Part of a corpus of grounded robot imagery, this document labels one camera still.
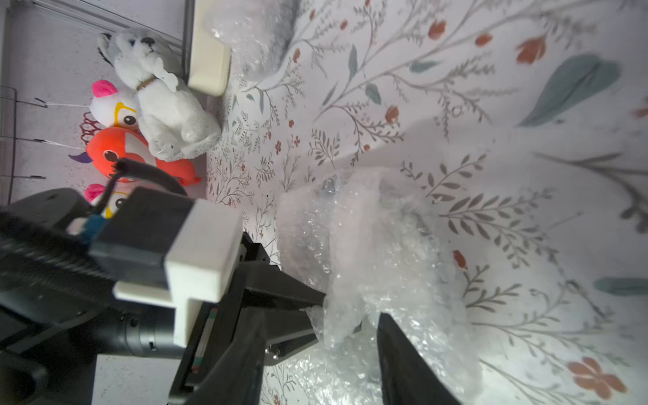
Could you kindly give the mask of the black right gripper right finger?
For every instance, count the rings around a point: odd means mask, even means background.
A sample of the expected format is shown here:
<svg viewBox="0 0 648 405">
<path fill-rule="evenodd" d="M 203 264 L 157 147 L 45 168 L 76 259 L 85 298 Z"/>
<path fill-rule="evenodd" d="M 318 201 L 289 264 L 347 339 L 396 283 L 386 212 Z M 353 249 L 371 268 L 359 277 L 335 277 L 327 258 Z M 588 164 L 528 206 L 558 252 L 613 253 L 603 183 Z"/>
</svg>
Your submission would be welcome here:
<svg viewBox="0 0 648 405">
<path fill-rule="evenodd" d="M 377 327 L 382 401 L 385 405 L 459 405 L 391 315 Z"/>
</svg>

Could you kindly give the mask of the clear bubble wrap sheet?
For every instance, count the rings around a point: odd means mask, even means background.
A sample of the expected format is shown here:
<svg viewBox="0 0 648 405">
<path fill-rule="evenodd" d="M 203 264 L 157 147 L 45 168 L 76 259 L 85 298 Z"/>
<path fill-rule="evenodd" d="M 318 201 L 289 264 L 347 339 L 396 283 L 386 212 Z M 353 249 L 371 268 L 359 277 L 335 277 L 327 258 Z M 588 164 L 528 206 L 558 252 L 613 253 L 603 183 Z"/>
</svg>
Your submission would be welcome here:
<svg viewBox="0 0 648 405">
<path fill-rule="evenodd" d="M 295 0 L 216 1 L 208 8 L 204 26 L 231 50 L 235 75 L 258 81 L 281 66 L 299 8 Z"/>
<path fill-rule="evenodd" d="M 461 404 L 482 389 L 461 281 L 432 207 L 396 170 L 338 170 L 283 194 L 282 270 L 325 294 L 317 343 L 287 361 L 312 404 L 383 404 L 377 327 L 391 315 Z"/>
</svg>

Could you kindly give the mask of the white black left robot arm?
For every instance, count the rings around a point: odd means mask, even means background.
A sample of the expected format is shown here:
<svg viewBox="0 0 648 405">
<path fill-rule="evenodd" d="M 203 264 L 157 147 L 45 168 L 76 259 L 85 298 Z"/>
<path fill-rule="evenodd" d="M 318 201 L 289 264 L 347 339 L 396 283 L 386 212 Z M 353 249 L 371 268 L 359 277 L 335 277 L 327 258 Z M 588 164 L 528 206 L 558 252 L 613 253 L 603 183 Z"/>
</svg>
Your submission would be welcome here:
<svg viewBox="0 0 648 405">
<path fill-rule="evenodd" d="M 172 404 L 257 404 L 263 369 L 312 346 L 322 292 L 183 187 L 111 219 L 73 189 L 1 211 L 1 401 L 86 404 L 102 354 L 178 359 Z"/>
</svg>

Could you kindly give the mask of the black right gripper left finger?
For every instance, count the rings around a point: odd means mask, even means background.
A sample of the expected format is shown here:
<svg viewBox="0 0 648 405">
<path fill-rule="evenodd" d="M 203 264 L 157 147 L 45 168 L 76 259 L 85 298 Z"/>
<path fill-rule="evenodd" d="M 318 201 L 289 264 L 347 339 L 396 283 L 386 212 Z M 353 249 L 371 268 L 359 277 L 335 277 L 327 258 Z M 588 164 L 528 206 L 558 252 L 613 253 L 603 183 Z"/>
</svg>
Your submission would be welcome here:
<svg viewBox="0 0 648 405">
<path fill-rule="evenodd" d="M 259 403 L 266 350 L 265 315 L 258 310 L 243 310 L 240 327 L 188 404 Z"/>
</svg>

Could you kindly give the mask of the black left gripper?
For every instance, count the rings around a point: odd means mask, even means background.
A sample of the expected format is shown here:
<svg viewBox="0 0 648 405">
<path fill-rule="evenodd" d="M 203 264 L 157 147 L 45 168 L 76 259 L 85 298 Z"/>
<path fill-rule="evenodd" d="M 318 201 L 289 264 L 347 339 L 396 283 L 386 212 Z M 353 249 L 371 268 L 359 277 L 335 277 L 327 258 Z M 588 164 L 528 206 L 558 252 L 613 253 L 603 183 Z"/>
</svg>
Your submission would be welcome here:
<svg viewBox="0 0 648 405">
<path fill-rule="evenodd" d="M 311 319 L 301 309 L 322 306 L 325 294 L 268 264 L 268 259 L 263 245 L 245 232 L 225 294 L 220 302 L 204 302 L 199 309 L 168 403 L 186 403 L 206 381 L 231 345 L 241 310 L 247 306 L 271 309 L 264 311 L 266 365 L 278 365 L 317 343 Z"/>
</svg>

